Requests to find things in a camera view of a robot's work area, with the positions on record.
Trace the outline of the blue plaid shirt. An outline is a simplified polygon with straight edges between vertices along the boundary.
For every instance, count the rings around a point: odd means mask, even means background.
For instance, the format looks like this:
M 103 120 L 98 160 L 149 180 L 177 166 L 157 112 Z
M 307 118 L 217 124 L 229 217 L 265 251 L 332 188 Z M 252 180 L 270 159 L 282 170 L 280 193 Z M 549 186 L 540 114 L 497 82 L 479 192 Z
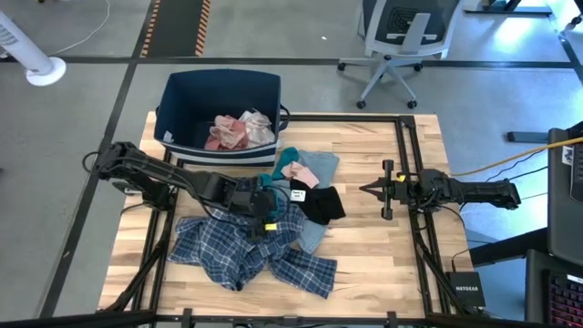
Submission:
M 213 282 L 235 292 L 267 268 L 276 279 L 326 299 L 333 290 L 337 261 L 293 245 L 308 217 L 292 197 L 288 182 L 276 182 L 268 190 L 276 195 L 277 210 L 268 218 L 271 228 L 260 240 L 251 238 L 250 218 L 211 210 L 210 217 L 179 220 L 168 260 L 199 266 Z

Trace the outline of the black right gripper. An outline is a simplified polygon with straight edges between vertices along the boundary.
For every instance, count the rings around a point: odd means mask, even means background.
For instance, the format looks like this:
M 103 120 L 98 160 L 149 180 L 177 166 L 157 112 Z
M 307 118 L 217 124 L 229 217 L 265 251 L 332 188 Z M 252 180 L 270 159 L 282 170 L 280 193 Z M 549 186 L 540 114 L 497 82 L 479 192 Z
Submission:
M 383 161 L 384 176 L 376 181 L 365 184 L 360 190 L 375 196 L 383 202 L 382 217 L 385 220 L 393 219 L 393 209 L 391 203 L 396 200 L 401 205 L 406 205 L 410 210 L 416 210 L 416 196 L 414 195 L 413 183 L 408 180 L 406 174 L 398 174 L 397 179 L 392 178 L 394 172 L 394 161 L 385 159 Z

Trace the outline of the black Netgear switch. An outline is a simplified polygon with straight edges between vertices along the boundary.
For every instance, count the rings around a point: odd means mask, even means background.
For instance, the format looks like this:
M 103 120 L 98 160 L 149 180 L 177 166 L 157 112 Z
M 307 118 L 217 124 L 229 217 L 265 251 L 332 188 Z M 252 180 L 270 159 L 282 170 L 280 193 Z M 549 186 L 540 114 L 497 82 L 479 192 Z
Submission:
M 448 272 L 456 296 L 467 306 L 485 308 L 486 301 L 482 283 L 477 272 Z

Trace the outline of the black metal table frame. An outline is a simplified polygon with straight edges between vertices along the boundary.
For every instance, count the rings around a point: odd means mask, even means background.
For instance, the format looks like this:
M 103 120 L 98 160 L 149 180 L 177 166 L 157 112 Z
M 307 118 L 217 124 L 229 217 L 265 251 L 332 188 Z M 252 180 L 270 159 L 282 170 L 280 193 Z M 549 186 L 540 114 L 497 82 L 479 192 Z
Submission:
M 128 308 L 152 311 L 159 323 L 420 324 L 429 313 L 450 313 L 445 290 L 414 240 L 424 240 L 441 268 L 448 269 L 457 258 L 459 269 L 470 270 L 465 231 L 455 209 L 415 216 L 393 203 L 393 218 L 385 220 L 381 203 L 363 191 L 363 185 L 383 175 L 386 159 L 400 172 L 447 170 L 436 116 L 297 115 L 281 137 L 286 146 L 331 151 L 340 160 L 333 184 L 346 215 L 331 223 L 316 252 L 338 263 L 329 297 L 301 291 L 268 271 L 232 292 L 212 282 L 200 267 L 166 261 L 179 219 L 201 214 L 200 205 L 180 193 L 176 208 L 161 213 L 140 207 L 135 197 L 127 199 L 99 308 L 112 306 L 146 258 L 156 253 L 158 260 Z

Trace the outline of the navy white striped fabric bin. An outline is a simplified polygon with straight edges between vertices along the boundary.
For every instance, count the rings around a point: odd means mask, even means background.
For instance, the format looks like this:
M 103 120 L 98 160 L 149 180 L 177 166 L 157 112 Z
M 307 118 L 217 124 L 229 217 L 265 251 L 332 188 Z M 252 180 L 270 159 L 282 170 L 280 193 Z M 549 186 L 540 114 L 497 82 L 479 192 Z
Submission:
M 269 122 L 274 140 L 233 150 L 210 147 L 210 130 L 218 116 L 238 119 L 259 113 Z M 290 119 L 281 104 L 281 77 L 241 69 L 203 69 L 169 76 L 156 111 L 154 139 L 189 164 L 205 166 L 271 167 L 279 133 Z

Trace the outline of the white garment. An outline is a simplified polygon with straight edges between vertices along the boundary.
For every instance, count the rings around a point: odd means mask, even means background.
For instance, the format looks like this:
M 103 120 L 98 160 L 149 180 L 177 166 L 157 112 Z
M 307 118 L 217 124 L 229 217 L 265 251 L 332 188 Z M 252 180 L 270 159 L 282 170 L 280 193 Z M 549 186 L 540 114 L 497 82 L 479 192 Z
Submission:
M 271 121 L 261 112 L 257 110 L 245 111 L 240 116 L 239 122 L 245 125 L 248 148 L 264 146 L 275 141 L 275 135 L 271 130 Z

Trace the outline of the teal garment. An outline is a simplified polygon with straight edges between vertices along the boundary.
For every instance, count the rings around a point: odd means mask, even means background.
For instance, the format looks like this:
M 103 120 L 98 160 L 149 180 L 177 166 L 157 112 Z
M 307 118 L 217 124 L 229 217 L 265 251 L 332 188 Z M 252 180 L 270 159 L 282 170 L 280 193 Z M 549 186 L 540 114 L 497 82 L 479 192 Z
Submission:
M 295 147 L 288 147 L 281 152 L 273 173 L 260 175 L 259 186 L 261 189 L 276 197 L 278 209 L 274 212 L 274 216 L 277 219 L 286 217 L 291 206 L 291 183 L 284 178 L 282 170 L 298 159 L 299 150 Z

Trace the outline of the pale pink garment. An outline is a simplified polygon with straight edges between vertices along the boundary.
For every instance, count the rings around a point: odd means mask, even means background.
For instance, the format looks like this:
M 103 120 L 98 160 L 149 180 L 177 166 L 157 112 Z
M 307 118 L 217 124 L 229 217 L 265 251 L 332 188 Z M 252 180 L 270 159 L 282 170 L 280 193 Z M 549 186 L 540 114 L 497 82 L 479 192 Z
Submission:
M 310 189 L 314 189 L 320 181 L 318 178 L 310 171 L 309 168 L 304 167 L 302 164 L 296 161 L 292 161 L 290 164 L 285 165 L 281 169 L 281 174 L 285 179 L 296 179 Z

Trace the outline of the white tower fan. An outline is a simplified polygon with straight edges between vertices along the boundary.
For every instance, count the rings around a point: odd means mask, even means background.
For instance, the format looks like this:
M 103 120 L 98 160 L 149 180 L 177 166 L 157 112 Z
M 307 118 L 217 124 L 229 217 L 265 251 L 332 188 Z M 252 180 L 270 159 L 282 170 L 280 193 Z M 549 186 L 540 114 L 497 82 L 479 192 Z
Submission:
M 4 12 L 0 11 L 0 46 L 26 69 L 33 86 L 55 84 L 66 73 L 66 62 L 46 55 Z

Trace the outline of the black garment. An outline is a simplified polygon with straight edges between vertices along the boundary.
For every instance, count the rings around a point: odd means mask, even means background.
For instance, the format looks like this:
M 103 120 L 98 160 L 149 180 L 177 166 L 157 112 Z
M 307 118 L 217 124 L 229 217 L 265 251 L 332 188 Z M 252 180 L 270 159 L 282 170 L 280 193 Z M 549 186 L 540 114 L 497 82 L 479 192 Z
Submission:
M 328 225 L 331 220 L 339 220 L 346 216 L 340 195 L 335 187 L 310 189 L 304 183 L 293 179 L 291 190 L 305 190 L 304 202 L 292 203 L 298 205 L 306 217 L 317 224 Z

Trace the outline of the grey desk foot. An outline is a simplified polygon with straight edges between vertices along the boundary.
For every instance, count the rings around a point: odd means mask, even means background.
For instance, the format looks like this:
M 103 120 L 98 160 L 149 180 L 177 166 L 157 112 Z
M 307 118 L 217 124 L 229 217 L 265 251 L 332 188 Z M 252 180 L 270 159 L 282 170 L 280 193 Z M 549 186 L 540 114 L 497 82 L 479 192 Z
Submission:
M 547 144 L 547 133 L 543 132 L 524 132 L 524 131 L 510 131 L 506 133 L 508 142 L 516 143 L 533 143 L 533 144 Z

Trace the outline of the white office chair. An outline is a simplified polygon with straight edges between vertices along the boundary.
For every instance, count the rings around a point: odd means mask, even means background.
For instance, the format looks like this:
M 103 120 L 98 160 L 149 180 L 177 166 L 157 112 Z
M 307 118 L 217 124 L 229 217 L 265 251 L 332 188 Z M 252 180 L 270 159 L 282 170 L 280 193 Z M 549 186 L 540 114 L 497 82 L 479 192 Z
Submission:
M 337 70 L 348 66 L 374 67 L 375 72 L 356 106 L 366 107 L 366 97 L 385 76 L 404 88 L 410 109 L 417 107 L 416 94 L 397 73 L 411 66 L 420 72 L 423 60 L 447 57 L 465 0 L 362 0 L 358 35 L 364 41 L 364 56 L 342 58 Z

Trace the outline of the light blue jeans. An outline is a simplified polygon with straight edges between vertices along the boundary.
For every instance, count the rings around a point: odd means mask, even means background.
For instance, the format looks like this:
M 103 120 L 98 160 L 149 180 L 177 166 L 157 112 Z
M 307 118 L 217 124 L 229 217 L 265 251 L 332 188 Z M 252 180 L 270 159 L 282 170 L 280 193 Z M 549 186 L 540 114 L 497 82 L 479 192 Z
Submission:
M 309 168 L 318 178 L 320 183 L 316 189 L 324 189 L 331 186 L 339 161 L 331 152 L 299 150 L 299 159 L 296 162 Z M 327 229 L 327 225 L 317 224 L 306 217 L 297 239 L 298 245 L 303 251 L 314 253 L 322 243 Z

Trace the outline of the black desk beam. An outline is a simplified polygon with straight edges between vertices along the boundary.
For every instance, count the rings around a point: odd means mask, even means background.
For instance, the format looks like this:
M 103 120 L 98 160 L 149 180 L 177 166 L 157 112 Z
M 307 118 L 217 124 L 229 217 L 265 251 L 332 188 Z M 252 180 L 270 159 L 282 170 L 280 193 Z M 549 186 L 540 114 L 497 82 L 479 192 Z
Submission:
M 470 250 L 473 266 L 480 267 L 501 261 L 523 258 L 529 250 L 548 252 L 547 228 L 485 244 Z

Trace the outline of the coral pink garment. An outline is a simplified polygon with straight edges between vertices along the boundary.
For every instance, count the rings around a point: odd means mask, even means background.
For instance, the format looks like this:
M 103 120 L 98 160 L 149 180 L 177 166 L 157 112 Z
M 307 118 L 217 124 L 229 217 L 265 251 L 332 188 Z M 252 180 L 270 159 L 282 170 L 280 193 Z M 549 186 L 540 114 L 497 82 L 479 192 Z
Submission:
M 238 150 L 248 147 L 249 139 L 244 122 L 229 115 L 216 116 L 214 125 L 210 127 L 204 149 L 206 150 Z

